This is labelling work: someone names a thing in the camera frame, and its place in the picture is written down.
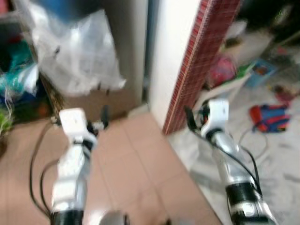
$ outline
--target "blue box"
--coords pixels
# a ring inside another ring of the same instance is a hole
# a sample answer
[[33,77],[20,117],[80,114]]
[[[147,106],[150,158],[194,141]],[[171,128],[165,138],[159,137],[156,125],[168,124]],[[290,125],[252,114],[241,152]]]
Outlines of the blue box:
[[276,66],[265,60],[257,59],[250,70],[251,76],[247,80],[245,86],[249,88],[258,87],[268,80],[276,71]]

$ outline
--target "clutter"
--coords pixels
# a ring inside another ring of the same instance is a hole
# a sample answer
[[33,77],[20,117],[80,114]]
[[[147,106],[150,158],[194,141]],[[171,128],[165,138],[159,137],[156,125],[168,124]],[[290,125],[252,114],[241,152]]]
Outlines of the clutter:
[[214,65],[210,69],[207,85],[215,88],[236,77],[237,68],[232,58],[225,54],[217,55],[214,58]]
[[300,95],[300,90],[292,90],[283,85],[275,85],[271,88],[276,99],[284,105],[289,105],[297,96]]
[[226,53],[234,51],[241,43],[243,42],[242,38],[231,38],[225,41],[223,48],[226,50]]
[[10,130],[13,125],[12,112],[7,109],[0,108],[0,138],[3,134]]
[[104,10],[63,23],[37,4],[29,2],[26,7],[29,13],[23,15],[31,29],[38,66],[60,93],[77,97],[99,87],[124,87]]
[[16,99],[25,91],[35,94],[38,67],[33,62],[27,43],[21,41],[9,44],[7,52],[11,57],[11,62],[7,72],[0,77],[1,95]]
[[291,56],[282,46],[275,47],[270,51],[268,61],[276,65],[284,64],[285,66],[290,66],[292,64]]
[[286,130],[290,115],[286,114],[286,105],[254,105],[249,114],[254,123],[253,131],[278,133]]
[[238,36],[242,35],[247,27],[246,20],[234,21],[231,26],[229,27],[225,39],[232,39],[237,38]]
[[246,74],[248,74],[252,70],[253,66],[254,66],[254,63],[240,66],[238,69],[236,78],[244,77]]
[[[36,84],[35,95],[24,92],[22,96],[9,101],[13,105],[13,123],[24,123],[41,118],[49,117],[52,114],[51,104],[46,91],[40,80]],[[0,97],[0,103],[5,105],[5,98]]]
[[0,72],[7,72],[9,70],[11,60],[7,49],[0,46]]
[[251,76],[246,83],[246,87],[255,88],[266,82],[275,72],[277,68],[265,60],[257,59],[254,62]]

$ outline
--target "plastic bag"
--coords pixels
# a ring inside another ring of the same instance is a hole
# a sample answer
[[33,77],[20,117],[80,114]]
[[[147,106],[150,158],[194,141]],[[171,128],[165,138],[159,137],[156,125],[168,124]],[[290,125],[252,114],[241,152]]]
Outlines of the plastic bag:
[[65,24],[38,5],[27,6],[39,67],[58,91],[75,97],[124,87],[104,10]]
[[24,91],[35,95],[38,66],[32,60],[27,43],[9,44],[6,50],[12,61],[8,71],[0,77],[0,94],[13,99],[20,97]]

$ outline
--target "brown floor tile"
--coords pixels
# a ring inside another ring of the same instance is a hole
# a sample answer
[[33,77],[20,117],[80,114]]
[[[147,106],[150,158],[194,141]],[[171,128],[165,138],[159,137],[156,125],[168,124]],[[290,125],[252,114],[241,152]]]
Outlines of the brown floor tile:
[[196,222],[196,225],[221,225],[220,220],[216,216],[213,210],[211,210],[208,215],[201,218]]
[[83,224],[99,224],[100,219],[111,209],[112,203],[100,171],[100,165],[97,160],[93,160],[88,182],[88,197]]
[[132,225],[161,225],[168,217],[154,190],[142,193],[120,209],[129,215]]
[[171,217],[199,221],[211,211],[210,206],[185,172],[162,183],[158,193]]
[[120,205],[151,188],[151,182],[137,153],[114,160],[103,167],[114,205]]
[[[23,152],[18,160],[9,162],[7,167],[8,197],[15,198],[18,195],[29,195],[29,168],[32,151]],[[33,167],[33,185],[38,187],[40,174],[44,166],[53,160],[51,152],[38,153]]]
[[[47,121],[39,121],[31,124],[30,126],[19,126],[17,129],[14,129],[8,135],[8,146],[6,157],[10,163],[14,160],[24,157],[24,155],[31,152],[38,140],[40,132],[44,128]],[[52,135],[46,135],[45,140],[48,138],[53,138]],[[55,139],[50,140],[49,142],[45,141],[46,145],[43,145],[45,148],[49,148],[48,143],[55,141]]]
[[[7,224],[49,224],[48,219],[38,211],[30,199],[28,159],[21,158],[15,161],[14,165],[7,169],[7,177]],[[40,199],[37,179],[35,181],[34,193]]]
[[151,113],[124,120],[122,125],[136,150],[164,138]]
[[[53,185],[57,179],[57,168],[56,166],[51,167],[45,177],[44,177],[44,197],[46,200],[47,205],[51,208],[51,200],[52,200],[52,190],[53,190]],[[40,199],[40,194],[39,194],[39,187],[35,186],[36,190],[36,195],[38,196],[38,199]]]
[[99,147],[95,152],[101,165],[108,164],[135,151],[120,123],[115,123],[109,129],[100,133],[98,140]]
[[7,171],[6,165],[0,165],[0,224],[7,224],[8,201],[7,201]]
[[154,184],[159,184],[184,170],[167,140],[162,139],[138,151],[143,165]]

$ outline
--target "toy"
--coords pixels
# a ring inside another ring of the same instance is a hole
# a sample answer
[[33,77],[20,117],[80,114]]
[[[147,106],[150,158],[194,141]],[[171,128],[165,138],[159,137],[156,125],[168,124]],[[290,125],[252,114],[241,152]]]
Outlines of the toy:
[[255,88],[266,82],[275,72],[277,68],[265,60],[257,59],[252,68],[251,77],[248,79],[246,86]]
[[286,130],[290,115],[285,113],[287,105],[255,105],[249,114],[254,122],[253,131],[258,129],[264,133],[278,133]]
[[289,105],[294,98],[300,95],[300,90],[291,91],[282,85],[275,85],[272,91],[275,93],[276,99],[284,105]]

